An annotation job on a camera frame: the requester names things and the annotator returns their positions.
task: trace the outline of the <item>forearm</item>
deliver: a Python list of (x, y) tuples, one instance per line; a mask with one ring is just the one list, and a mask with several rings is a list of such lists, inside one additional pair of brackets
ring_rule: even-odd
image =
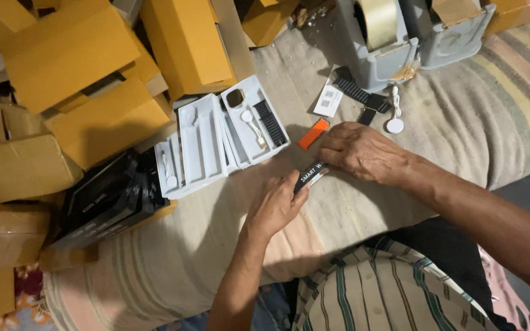
[(249, 330), (269, 238), (244, 227), (214, 299), (207, 329)]
[(530, 212), (411, 155), (400, 187), (472, 236), (530, 284)]

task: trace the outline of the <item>orange watch strap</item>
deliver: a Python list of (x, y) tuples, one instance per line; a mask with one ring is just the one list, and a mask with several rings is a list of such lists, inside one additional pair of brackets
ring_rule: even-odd
[(330, 123), (328, 123), (324, 118), (320, 118), (316, 124), (305, 134), (305, 136), (298, 141), (298, 146), (303, 150), (308, 150), (308, 147), (316, 140), (322, 132), (324, 132)]

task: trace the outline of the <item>black pants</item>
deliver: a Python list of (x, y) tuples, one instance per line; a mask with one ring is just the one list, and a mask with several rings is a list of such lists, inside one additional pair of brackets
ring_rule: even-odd
[[(379, 234), (367, 239), (364, 245), (375, 247), (383, 237), (407, 245), (428, 257), (482, 306), (498, 329), (516, 331), (517, 328), (513, 324), (494, 313), (492, 292), (486, 281), (478, 246), (469, 236), (451, 225), (443, 217), (434, 217), (415, 226)], [(293, 320), (295, 314), (298, 283), (298, 279), (284, 283), (286, 297), (293, 309), (290, 321)]]

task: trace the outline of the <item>striped shirt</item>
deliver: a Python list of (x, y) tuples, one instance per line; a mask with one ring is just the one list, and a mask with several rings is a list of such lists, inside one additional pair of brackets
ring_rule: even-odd
[(354, 247), (302, 278), (292, 330), (497, 330), (421, 253), (387, 239)]

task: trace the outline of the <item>white plastic tray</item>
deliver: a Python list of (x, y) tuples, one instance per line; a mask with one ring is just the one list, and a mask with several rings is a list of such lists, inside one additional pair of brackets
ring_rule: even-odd
[[(243, 103), (236, 109), (224, 101), (234, 89), (242, 89), (244, 93)], [(287, 140), (282, 146), (273, 144), (254, 108), (263, 100), (267, 102)], [(240, 118), (240, 114), (246, 110), (251, 111), (254, 124), (261, 129), (267, 142), (266, 148), (259, 147), (254, 131)], [(246, 169), (274, 156), (290, 144), (287, 132), (256, 76), (241, 81), (220, 97), (208, 94), (180, 107), (177, 118), (179, 132), (155, 146), (161, 192), (168, 199), (180, 199), (196, 192), (233, 171)], [(169, 177), (177, 177), (176, 187), (167, 187), (167, 167), (163, 162), (163, 154), (169, 164)]]
[(186, 186), (228, 176), (218, 100), (208, 94), (179, 109)]
[[(244, 94), (244, 100), (240, 106), (237, 106), (236, 108), (232, 108), (227, 101), (227, 95), (230, 94), (235, 89), (242, 90)], [(290, 144), (290, 139), (287, 136), (287, 132), (285, 128), (283, 127), (283, 125), (281, 124), (279, 117), (275, 113), (275, 110), (273, 109), (273, 106), (271, 102), (269, 101), (269, 98), (265, 94), (263, 87), (261, 86), (261, 83), (257, 79), (257, 76), (251, 76), (241, 81), (240, 83), (236, 84), (235, 86), (232, 86), (231, 88), (222, 92), (221, 97), (225, 103), (226, 111), (228, 112), (230, 121), (232, 122), (232, 125), (234, 126), (236, 134), (238, 135), (238, 138), (247, 154), (248, 161), (250, 163), (255, 164), (265, 159), (268, 159), (271, 156), (277, 154), (279, 151), (281, 151), (283, 148), (287, 147)], [(259, 113), (254, 108), (254, 105), (258, 104), (259, 102), (263, 100), (266, 101), (267, 106), (269, 107), (269, 109), (271, 109), (277, 122), (280, 124), (280, 128), (282, 129), (283, 134), (286, 138), (287, 142), (283, 144), (282, 146), (277, 147), (273, 144), (271, 138), (269, 137), (269, 133), (267, 132), (267, 129), (265, 129), (265, 126), (261, 122), (261, 117), (259, 116)], [(265, 140), (267, 142), (267, 147), (265, 149), (262, 149), (261, 147), (259, 147), (259, 145), (257, 144), (256, 135), (254, 131), (249, 127), (247, 123), (245, 123), (240, 118), (241, 114), (245, 112), (246, 110), (250, 111), (253, 114), (253, 122), (259, 126), (259, 128), (261, 129), (261, 132), (263, 133), (265, 137)]]
[[(182, 163), (181, 163), (181, 146), (179, 144), (179, 133), (175, 132), (167, 139), (155, 146), (155, 156), (157, 157), (158, 178), (161, 183), (161, 193), (167, 198), (171, 192), (175, 192), (184, 187)], [(167, 187), (167, 167), (163, 162), (163, 154), (166, 156), (169, 165), (170, 176), (177, 178), (177, 186)]]

